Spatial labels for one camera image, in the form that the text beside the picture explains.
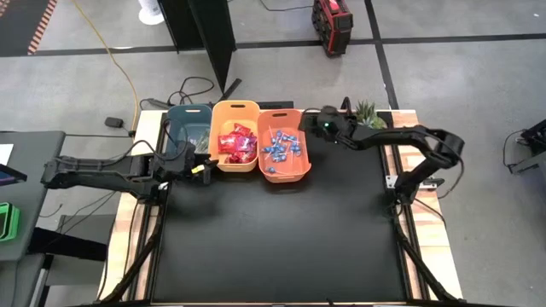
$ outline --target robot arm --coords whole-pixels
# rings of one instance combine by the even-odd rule
[[[163,182],[198,179],[208,184],[215,166],[209,158],[209,154],[195,154],[195,146],[186,142],[178,144],[178,153],[170,158],[158,153],[118,159],[61,156],[45,165],[42,184],[52,189],[85,186],[127,192],[138,200],[154,204]]]
[[[363,138],[353,139],[360,129]],[[418,148],[425,160],[413,171],[405,171],[394,184],[397,199],[402,204],[411,204],[419,185],[439,169],[449,169],[459,162],[464,141],[445,130],[432,130],[422,125],[410,128],[374,130],[358,126],[354,116],[342,114],[337,108],[326,106],[320,113],[305,113],[299,129],[315,134],[328,142],[337,142],[352,150],[366,150],[382,145],[410,145]],[[427,137],[436,139],[432,148]]]

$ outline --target green object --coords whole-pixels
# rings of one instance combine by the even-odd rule
[[[386,123],[383,119],[377,116],[375,112],[375,103],[371,104],[366,101],[359,101],[357,104],[356,114],[357,121],[361,125],[368,126],[371,129],[383,129],[386,128]]]
[[[0,204],[0,242],[17,236],[20,211],[10,203]]]

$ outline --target yellow cable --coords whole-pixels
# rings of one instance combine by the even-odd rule
[[[135,114],[133,115],[133,123],[131,125],[131,130],[136,130],[137,129],[137,115],[138,115],[138,96],[137,96],[137,90],[135,90],[135,85],[133,85],[132,81],[131,81],[131,78],[129,78],[129,75],[127,74],[127,72],[125,72],[125,70],[118,64],[118,62],[116,61],[116,59],[113,58],[113,55],[112,53],[110,52],[110,48],[106,45],[106,42],[104,41],[104,39],[102,38],[101,34],[96,30],[95,28],[95,25],[93,25],[93,23],[91,22],[91,20],[89,18],[87,18],[87,16],[85,15],[84,11],[82,10],[82,8],[79,6],[79,4],[76,2],[76,0],[72,0],[72,3],[74,3],[74,5],[76,6],[76,9],[78,9],[79,13],[82,15],[82,17],[85,18],[85,20],[87,20],[87,23],[89,23],[89,25],[91,26],[91,28],[93,28],[93,31],[95,31],[95,34],[99,37],[99,39],[101,40],[102,44],[104,45],[104,48],[106,49],[106,51],[108,52],[108,55],[110,55],[110,58],[112,59],[112,62],[113,64],[115,64],[115,66],[117,66],[119,68],[119,70],[125,75],[125,77],[127,78],[127,81],[129,81],[129,84],[131,85],[131,88],[133,90],[133,95],[135,96]]]

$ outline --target orange basket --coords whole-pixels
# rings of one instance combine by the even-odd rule
[[[251,171],[258,158],[250,163],[230,164],[225,163],[228,153],[218,153],[218,136],[228,135],[233,131],[234,124],[241,124],[258,136],[257,121],[259,105],[254,101],[221,101],[212,110],[211,136],[208,143],[208,151],[211,160],[218,160],[218,168],[227,172]]]
[[[301,120],[301,111],[294,109],[280,109],[262,112],[258,117],[258,162],[259,169],[265,178],[273,183],[297,182],[311,169],[305,145],[305,133],[298,130]],[[296,136],[300,155],[296,155],[290,147],[292,141],[282,141],[286,147],[286,160],[274,162],[271,153],[264,152],[265,148],[273,146],[272,138],[277,139],[280,131],[284,136]]]

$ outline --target red power station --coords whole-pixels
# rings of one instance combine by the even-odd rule
[[[345,0],[315,0],[311,20],[326,55],[343,55],[352,29],[352,14]]]

